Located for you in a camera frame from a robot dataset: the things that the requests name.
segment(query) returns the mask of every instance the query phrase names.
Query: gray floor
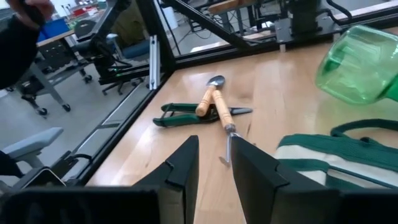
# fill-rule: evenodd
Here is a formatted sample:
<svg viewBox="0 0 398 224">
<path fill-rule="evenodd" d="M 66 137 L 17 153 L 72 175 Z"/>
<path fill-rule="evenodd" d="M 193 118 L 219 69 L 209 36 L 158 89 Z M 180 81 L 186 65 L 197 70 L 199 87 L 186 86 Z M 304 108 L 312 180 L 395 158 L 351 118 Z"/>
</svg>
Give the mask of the gray floor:
<svg viewBox="0 0 398 224">
<path fill-rule="evenodd" d="M 335 2 L 347 7 L 349 10 L 367 7 L 374 4 L 379 4 L 382 0 L 357 0 L 345 1 L 335 0 Z M 278 10 L 275 6 L 269 6 L 264 10 L 275 11 Z M 247 10 L 241 10 L 244 26 L 248 27 Z M 235 30 L 238 30 L 238 23 L 232 14 L 230 16 L 230 23 Z M 204 30 L 193 34 L 190 32 L 188 24 L 181 24 L 180 27 L 173 30 L 178 46 L 182 54 L 187 54 L 192 48 L 212 44 L 221 41 L 219 37 Z M 172 39 L 170 43 L 174 49 L 175 55 L 178 55 L 177 48 Z M 125 84 L 124 96 L 119 96 L 116 89 L 110 90 L 107 96 L 104 96 L 101 90 L 105 86 L 100 86 L 97 82 L 98 74 L 94 67 L 90 65 L 87 67 L 87 73 L 94 77 L 94 81 L 90 84 L 84 84 L 81 76 L 74 75 L 68 80 L 59 84 L 56 89 L 64 98 L 64 100 L 72 107 L 72 111 L 65 112 L 60 105 L 58 105 L 50 96 L 40 96 L 37 102 L 40 106 L 49 110 L 47 119 L 43 119 L 35 114 L 33 109 L 23 100 L 20 99 L 18 93 L 13 92 L 0 98 L 0 149 L 6 147 L 21 139 L 27 138 L 40 131 L 51 127 L 62 127 L 63 134 L 49 147 L 43 150 L 40 159 L 46 165 L 53 164 L 66 151 L 74 150 L 97 125 L 120 104 L 121 100 L 132 90 L 132 86 Z M 114 121 L 122 121 L 129 112 L 131 112 L 136 105 L 143 99 L 148 90 L 144 85 L 139 86 L 134 90 L 134 94 L 123 104 L 116 114 L 112 116 Z M 105 139 L 110 136 L 116 129 L 104 129 L 98 131 L 93 138 L 91 138 L 80 149 L 80 152 L 87 154 L 94 154 Z M 74 175 L 85 164 L 84 161 L 74 169 L 70 175 Z M 27 171 L 29 167 L 21 164 L 22 170 Z M 1 177 L 0 179 L 6 182 L 14 182 L 15 179 L 8 179 Z"/>
</svg>

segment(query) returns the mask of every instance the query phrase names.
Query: table surface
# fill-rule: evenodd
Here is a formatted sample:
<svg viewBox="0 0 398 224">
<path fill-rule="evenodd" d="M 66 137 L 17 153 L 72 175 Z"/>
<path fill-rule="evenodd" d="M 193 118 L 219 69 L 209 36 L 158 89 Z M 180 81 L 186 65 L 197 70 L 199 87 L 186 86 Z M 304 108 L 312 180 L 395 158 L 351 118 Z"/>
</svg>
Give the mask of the table surface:
<svg viewBox="0 0 398 224">
<path fill-rule="evenodd" d="M 42 47 L 42 46 L 44 46 L 44 45 L 46 45 L 46 44 L 49 44 L 49 43 L 51 43 L 51 42 L 53 42 L 53 41 L 56 41 L 56 40 L 59 40 L 59 39 L 68 37 L 68 36 L 70 36 L 70 35 L 73 35 L 74 33 L 75 33 L 74 30 L 70 30 L 70 31 L 68 31 L 68 32 L 64 32 L 63 34 L 57 35 L 57 36 L 55 36 L 55 37 L 51 37 L 51 38 L 49 38 L 49 39 L 47 39 L 47 40 L 40 41 L 39 43 L 37 43 L 37 46 L 38 46 L 38 47 Z"/>
<path fill-rule="evenodd" d="M 328 134 L 331 128 L 359 119 L 398 118 L 398 103 L 382 100 L 352 106 L 332 98 L 314 85 L 315 72 L 330 44 L 270 52 L 212 63 L 175 72 L 120 140 L 88 185 L 133 185 L 153 171 L 190 135 L 200 140 L 200 177 L 195 223 L 243 222 L 232 169 L 219 160 L 225 155 L 226 134 L 220 122 L 160 128 L 166 103 L 198 103 L 206 82 L 224 75 L 222 90 L 229 106 L 253 108 L 235 116 L 238 132 L 247 141 L 272 154 L 282 137 L 294 133 Z M 397 133 L 381 129 L 350 132 L 398 146 Z"/>
</svg>

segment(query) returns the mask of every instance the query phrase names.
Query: black metal frame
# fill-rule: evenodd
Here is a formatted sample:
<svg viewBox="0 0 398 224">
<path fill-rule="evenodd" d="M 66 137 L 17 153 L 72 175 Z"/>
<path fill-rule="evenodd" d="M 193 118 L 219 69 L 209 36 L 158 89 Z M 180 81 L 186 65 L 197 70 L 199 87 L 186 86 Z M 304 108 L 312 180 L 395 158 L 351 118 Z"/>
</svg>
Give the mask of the black metal frame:
<svg viewBox="0 0 398 224">
<path fill-rule="evenodd" d="M 261 54 L 264 52 L 270 52 L 279 50 L 279 43 L 276 40 L 275 35 L 270 35 L 268 37 L 263 37 L 258 40 L 261 41 L 260 44 L 254 44 L 250 47 L 243 44 L 240 40 L 240 37 L 230 35 L 230 33 L 223 30 L 220 26 L 214 24 L 209 21 L 208 18 L 203 18 L 203 16 L 194 8 L 189 7 L 185 3 L 181 2 L 181 0 L 164 0 L 165 3 L 173 6 L 176 10 L 180 11 L 184 14 L 189 14 L 197 20 L 200 24 L 204 24 L 204 27 L 207 29 L 214 29 L 213 33 L 221 34 L 220 36 L 223 39 L 229 40 L 228 42 L 231 45 L 224 45 L 221 47 L 203 50 L 201 52 L 190 53 L 186 55 L 180 55 L 174 57 L 172 53 L 172 49 L 170 48 L 170 44 L 167 40 L 166 33 L 162 27 L 162 23 L 160 21 L 160 15 L 158 15 L 157 10 L 155 8 L 153 1 L 148 0 L 137 0 L 137 5 L 139 6 L 140 11 L 142 12 L 142 16 L 144 17 L 146 26 L 148 28 L 148 32 L 150 35 L 158 35 L 160 37 L 160 46 L 162 47 L 162 68 L 164 71 L 164 76 L 160 87 L 155 91 L 150 92 L 147 97 L 140 103 L 140 105 L 131 112 L 131 114 L 126 118 L 122 125 L 120 125 L 119 129 L 107 140 L 107 142 L 103 145 L 103 147 L 97 152 L 95 156 L 93 156 L 93 163 L 89 166 L 85 167 L 85 169 L 77 176 L 80 184 L 86 184 L 93 174 L 97 171 L 100 165 L 104 162 L 110 152 L 114 149 L 117 143 L 121 140 L 121 138 L 125 135 L 131 125 L 135 122 L 135 120 L 139 117 L 139 115 L 145 110 L 146 106 L 150 103 L 150 101 L 155 97 L 157 92 L 162 88 L 165 82 L 169 79 L 169 77 L 173 74 L 174 71 L 180 70 L 183 68 L 194 67 L 198 65 L 204 65 L 213 62 L 220 62 L 223 60 L 229 60 L 232 58 L 239 58 L 248 55 Z M 341 26 L 341 31 L 349 29 L 351 26 L 357 24 L 364 24 L 367 26 L 385 29 L 389 27 L 395 27 L 398 24 L 398 7 L 392 7 L 389 9 L 370 12 L 367 14 L 363 14 L 360 16 L 353 17 L 353 20 L 350 24 Z M 314 44 L 319 41 L 324 41 L 324 39 L 320 39 L 314 42 L 307 43 L 299 43 L 293 44 L 302 45 L 302 44 Z M 138 67 L 134 73 L 147 73 L 149 71 L 148 65 L 144 65 Z M 111 83 L 120 80 L 128 80 L 130 75 L 113 77 L 106 80 L 101 80 L 102 83 Z"/>
</svg>

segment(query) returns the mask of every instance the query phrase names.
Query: black base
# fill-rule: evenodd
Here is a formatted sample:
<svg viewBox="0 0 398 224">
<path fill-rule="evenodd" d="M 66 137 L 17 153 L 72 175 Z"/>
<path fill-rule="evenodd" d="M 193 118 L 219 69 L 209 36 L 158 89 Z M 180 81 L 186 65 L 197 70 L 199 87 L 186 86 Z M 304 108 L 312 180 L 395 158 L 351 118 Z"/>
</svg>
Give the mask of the black base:
<svg viewBox="0 0 398 224">
<path fill-rule="evenodd" d="M 279 44 L 292 42 L 305 42 L 320 37 L 333 37 L 333 34 L 340 33 L 341 27 L 335 24 L 328 16 L 318 16 L 318 29 L 315 32 L 293 34 L 291 31 L 291 19 L 281 19 L 275 22 L 276 38 Z"/>
</svg>

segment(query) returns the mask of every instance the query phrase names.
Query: green plastic bottle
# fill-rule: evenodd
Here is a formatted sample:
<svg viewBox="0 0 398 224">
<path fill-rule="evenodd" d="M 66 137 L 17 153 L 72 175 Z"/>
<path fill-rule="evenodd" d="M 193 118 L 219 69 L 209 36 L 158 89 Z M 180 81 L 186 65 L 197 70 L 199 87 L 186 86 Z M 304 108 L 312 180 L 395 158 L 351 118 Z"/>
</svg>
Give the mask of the green plastic bottle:
<svg viewBox="0 0 398 224">
<path fill-rule="evenodd" d="M 319 66 L 315 83 L 351 104 L 398 101 L 398 36 L 366 26 L 347 30 Z"/>
</svg>

